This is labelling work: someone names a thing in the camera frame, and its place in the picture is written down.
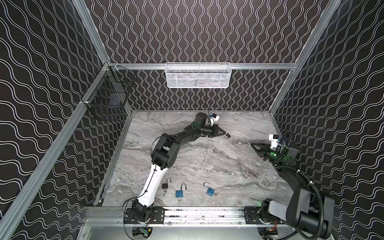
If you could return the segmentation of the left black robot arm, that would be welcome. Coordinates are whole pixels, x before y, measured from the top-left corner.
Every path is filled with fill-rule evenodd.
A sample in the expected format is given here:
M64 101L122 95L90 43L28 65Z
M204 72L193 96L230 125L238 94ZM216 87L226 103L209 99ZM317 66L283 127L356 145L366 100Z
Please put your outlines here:
M170 169L178 156L182 145L193 142L200 137L215 138L231 135L219 127L216 114L197 113L195 119L184 130L174 135L162 134L155 148L151 150L152 165L142 192L133 199L134 216L139 222L147 222L152 213L156 191L163 176Z

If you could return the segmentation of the black padlock with key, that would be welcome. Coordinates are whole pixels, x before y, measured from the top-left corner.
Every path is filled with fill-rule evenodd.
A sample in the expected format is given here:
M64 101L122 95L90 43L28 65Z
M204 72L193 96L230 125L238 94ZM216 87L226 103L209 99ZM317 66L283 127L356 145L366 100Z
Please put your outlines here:
M167 178L166 179L166 182L162 184L162 189L163 189L163 195L165 196L168 192L168 188L169 188L169 183L172 182L172 179L171 178Z

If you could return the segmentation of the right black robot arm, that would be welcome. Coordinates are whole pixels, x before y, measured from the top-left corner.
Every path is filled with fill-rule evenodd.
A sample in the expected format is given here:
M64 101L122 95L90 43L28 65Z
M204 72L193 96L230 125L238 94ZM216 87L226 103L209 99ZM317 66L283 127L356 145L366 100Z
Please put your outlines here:
M299 168L295 159L300 148L295 144L277 146L252 143L251 147L263 160L270 162L278 175L293 190L288 204L265 199L258 211L259 219L265 224L280 221L292 227L306 240L327 239L331 236L334 199L323 194Z

